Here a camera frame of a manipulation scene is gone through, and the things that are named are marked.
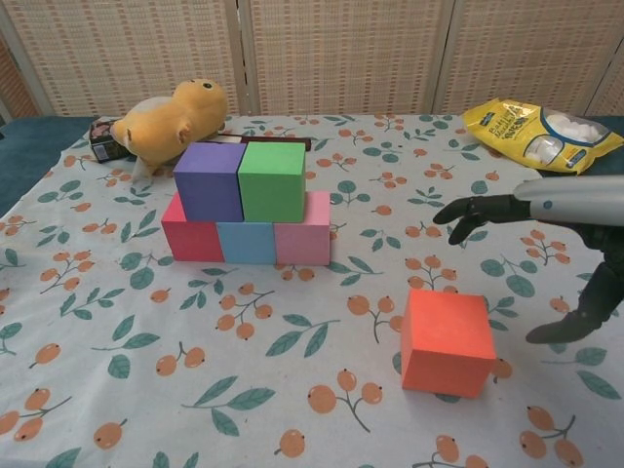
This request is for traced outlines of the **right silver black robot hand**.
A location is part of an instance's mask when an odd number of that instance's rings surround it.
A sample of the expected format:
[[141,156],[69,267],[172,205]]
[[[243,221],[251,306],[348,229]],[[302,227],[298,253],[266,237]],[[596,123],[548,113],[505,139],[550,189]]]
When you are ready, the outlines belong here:
[[575,309],[557,322],[526,335],[531,344],[561,344],[598,330],[623,301],[623,176],[557,176],[525,181],[512,193],[458,198],[434,216],[436,224],[456,221],[448,242],[457,245],[488,222],[538,220],[576,232],[604,259],[594,270]]

